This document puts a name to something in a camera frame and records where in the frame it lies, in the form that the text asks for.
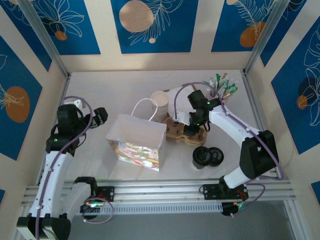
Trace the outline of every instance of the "blue panel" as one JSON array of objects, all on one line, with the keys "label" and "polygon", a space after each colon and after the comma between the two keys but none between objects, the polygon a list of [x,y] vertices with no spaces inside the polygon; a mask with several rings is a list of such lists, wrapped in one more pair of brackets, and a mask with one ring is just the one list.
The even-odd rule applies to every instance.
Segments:
[{"label": "blue panel", "polygon": [[[123,54],[190,52],[198,0],[111,0],[111,5]],[[125,8],[130,26],[120,18]]]},{"label": "blue panel", "polygon": [[211,51],[251,51],[274,3],[273,0],[225,0]]},{"label": "blue panel", "polygon": [[307,0],[291,0],[260,57],[266,66]]},{"label": "blue panel", "polygon": [[0,206],[1,206],[2,199],[4,199],[5,192],[6,192],[5,190],[0,189]]},{"label": "blue panel", "polygon": [[51,65],[51,58],[41,44],[36,33],[31,28],[28,20],[21,12],[18,5],[13,4],[9,0],[0,0],[0,5],[9,16],[15,27],[19,30],[24,40],[28,43],[34,54],[40,60],[44,68],[48,71]]},{"label": "blue panel", "polygon": [[[0,3],[13,4],[8,0],[0,0]],[[84,0],[34,0],[32,5],[61,55],[100,54]],[[27,43],[33,46],[37,36],[21,10],[18,6],[14,10],[9,8],[5,9],[9,17]]]},{"label": "blue panel", "polygon": [[299,154],[320,143],[320,18],[272,80]]},{"label": "blue panel", "polygon": [[0,153],[17,160],[42,86],[0,37]]},{"label": "blue panel", "polygon": [[312,183],[311,186],[314,191],[315,197],[318,200],[318,203],[320,204],[320,181]]}]

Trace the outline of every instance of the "white table surface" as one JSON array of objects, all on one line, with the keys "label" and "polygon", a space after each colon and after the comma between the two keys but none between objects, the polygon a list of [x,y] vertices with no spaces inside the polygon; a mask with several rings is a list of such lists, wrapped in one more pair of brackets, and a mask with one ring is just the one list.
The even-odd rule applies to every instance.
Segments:
[{"label": "white table surface", "polygon": [[[217,73],[228,73],[239,82],[238,91],[229,98],[226,105],[239,118],[256,127],[240,70],[74,72],[66,95],[83,97],[93,109],[104,107],[108,120],[104,125],[87,132],[85,143],[75,151],[66,180],[74,181],[82,176],[95,177],[97,180],[217,179],[232,171],[239,165],[240,147],[215,125],[211,125],[204,146],[221,149],[224,160],[219,167],[207,166],[201,170],[194,168],[192,164],[195,148],[183,142],[166,142],[165,160],[157,172],[118,160],[106,140],[117,115],[131,114],[140,99],[149,98],[155,91],[173,89],[185,83],[207,81]],[[196,87],[206,89],[203,85]],[[149,119],[152,115],[150,102],[142,102],[134,115]]]}]

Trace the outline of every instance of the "stack of paper cups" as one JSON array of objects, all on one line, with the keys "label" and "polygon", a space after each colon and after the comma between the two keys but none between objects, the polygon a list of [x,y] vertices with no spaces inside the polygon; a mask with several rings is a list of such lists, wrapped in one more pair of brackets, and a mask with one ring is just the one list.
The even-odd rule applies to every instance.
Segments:
[{"label": "stack of paper cups", "polygon": [[169,97],[164,91],[155,91],[151,95],[151,99],[158,104],[158,109],[154,101],[151,101],[152,112],[155,113],[154,120],[158,123],[163,123],[167,118]]}]

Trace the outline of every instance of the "bundle of straws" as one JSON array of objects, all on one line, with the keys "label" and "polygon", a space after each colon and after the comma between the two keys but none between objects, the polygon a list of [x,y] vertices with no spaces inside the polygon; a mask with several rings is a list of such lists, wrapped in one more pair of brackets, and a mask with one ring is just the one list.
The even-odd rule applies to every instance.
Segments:
[{"label": "bundle of straws", "polygon": [[[225,73],[222,77],[221,75],[216,74],[215,77],[210,78],[209,82],[203,82],[213,86],[222,97],[222,100],[226,100],[227,98],[231,97],[238,90],[238,81],[234,81],[232,78],[228,77],[227,73]],[[212,98],[218,97],[213,90],[208,89],[208,91],[210,91],[210,96]]]}]

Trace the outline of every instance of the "white wall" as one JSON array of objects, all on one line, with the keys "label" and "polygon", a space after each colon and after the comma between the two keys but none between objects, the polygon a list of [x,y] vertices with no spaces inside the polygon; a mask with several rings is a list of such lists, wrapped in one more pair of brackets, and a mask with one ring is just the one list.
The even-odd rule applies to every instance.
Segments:
[{"label": "white wall", "polygon": [[0,206],[0,239],[8,240],[16,229],[18,210],[26,186],[35,184],[65,80],[54,63],[49,72],[44,69],[1,7],[0,36],[42,85],[17,161],[0,153],[0,189],[5,190]]},{"label": "white wall", "polygon": [[190,53],[143,54],[121,54],[110,1],[84,2],[101,55],[62,56],[70,72],[243,69],[251,54],[211,52],[225,0],[199,0]]},{"label": "white wall", "polygon": [[249,74],[267,127],[274,133],[280,163],[291,180],[314,239],[320,236],[320,206],[310,184],[320,180],[320,144],[298,155],[271,81],[318,19],[319,9],[319,0],[308,0],[267,66],[263,67],[259,59]]}]

